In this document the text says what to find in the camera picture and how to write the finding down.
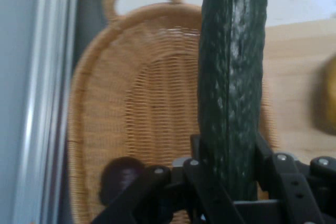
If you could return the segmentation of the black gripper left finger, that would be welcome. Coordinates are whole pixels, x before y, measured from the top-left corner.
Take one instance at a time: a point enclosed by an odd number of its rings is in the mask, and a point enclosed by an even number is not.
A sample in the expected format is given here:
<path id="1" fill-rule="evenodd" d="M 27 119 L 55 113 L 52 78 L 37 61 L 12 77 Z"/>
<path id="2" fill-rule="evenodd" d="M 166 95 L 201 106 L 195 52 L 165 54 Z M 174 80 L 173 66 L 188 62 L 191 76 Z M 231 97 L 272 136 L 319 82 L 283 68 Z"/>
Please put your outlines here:
<path id="1" fill-rule="evenodd" d="M 181 210 L 191 223 L 234 221 L 234 204 L 201 162 L 201 137 L 190 140 L 190 158 L 147 167 L 92 223 L 170 223 Z"/>

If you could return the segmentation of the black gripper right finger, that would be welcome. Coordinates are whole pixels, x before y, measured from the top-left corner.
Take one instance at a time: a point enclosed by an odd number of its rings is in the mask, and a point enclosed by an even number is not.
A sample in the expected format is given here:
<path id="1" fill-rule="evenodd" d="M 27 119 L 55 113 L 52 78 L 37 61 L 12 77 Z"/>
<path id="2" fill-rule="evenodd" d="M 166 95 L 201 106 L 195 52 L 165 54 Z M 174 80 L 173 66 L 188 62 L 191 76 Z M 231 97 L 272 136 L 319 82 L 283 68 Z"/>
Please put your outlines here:
<path id="1" fill-rule="evenodd" d="M 262 190 L 279 201 L 286 223 L 335 223 L 335 158 L 304 164 L 290 153 L 275 153 L 258 134 L 255 173 Z"/>

